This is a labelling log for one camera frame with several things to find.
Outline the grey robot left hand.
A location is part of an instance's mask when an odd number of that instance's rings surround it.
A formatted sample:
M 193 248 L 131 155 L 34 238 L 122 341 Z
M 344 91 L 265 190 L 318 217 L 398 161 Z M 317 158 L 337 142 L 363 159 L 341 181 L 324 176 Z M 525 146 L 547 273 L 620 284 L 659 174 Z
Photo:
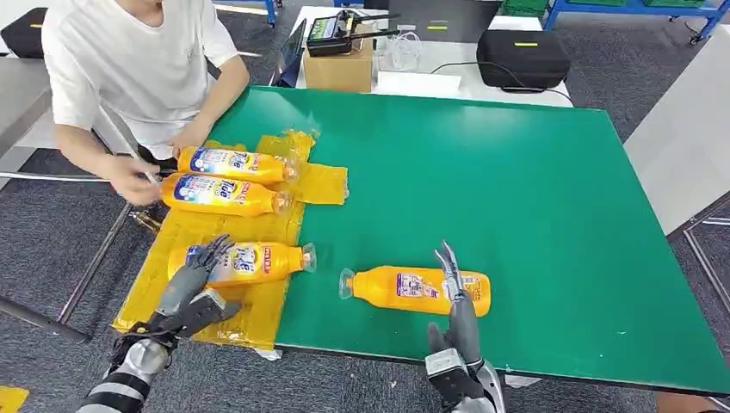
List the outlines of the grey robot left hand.
M 174 273 L 164 289 L 155 317 L 172 317 L 202 291 L 218 262 L 233 246 L 228 234 L 219 235 L 205 245 L 195 245 L 185 263 Z

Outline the person's right hand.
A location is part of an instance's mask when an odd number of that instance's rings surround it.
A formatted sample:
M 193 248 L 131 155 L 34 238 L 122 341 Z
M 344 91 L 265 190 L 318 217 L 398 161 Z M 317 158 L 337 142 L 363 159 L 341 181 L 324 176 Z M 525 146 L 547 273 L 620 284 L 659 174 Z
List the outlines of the person's right hand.
M 146 206 L 160 199 L 157 165 L 132 157 L 114 156 L 103 177 L 114 190 L 135 206 Z

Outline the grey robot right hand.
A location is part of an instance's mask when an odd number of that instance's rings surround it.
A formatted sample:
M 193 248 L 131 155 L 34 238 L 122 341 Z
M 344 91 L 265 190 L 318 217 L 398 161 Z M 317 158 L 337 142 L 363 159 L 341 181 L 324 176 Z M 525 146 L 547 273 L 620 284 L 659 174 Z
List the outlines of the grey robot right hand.
M 446 293 L 449 298 L 449 328 L 441 332 L 438 325 L 427 325 L 427 340 L 432 354 L 454 348 L 469 370 L 477 371 L 484 364 L 480 351 L 477 317 L 473 300 L 465 288 L 455 253 L 446 241 L 434 250 L 441 263 Z

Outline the person's left hand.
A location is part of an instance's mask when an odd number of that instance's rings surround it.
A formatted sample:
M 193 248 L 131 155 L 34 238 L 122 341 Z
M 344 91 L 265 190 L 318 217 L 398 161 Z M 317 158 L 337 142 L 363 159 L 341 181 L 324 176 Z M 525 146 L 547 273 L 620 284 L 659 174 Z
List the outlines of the person's left hand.
M 169 141 L 173 157 L 178 158 L 185 148 L 203 145 L 211 129 L 212 124 L 204 120 L 194 120 L 188 123 Z

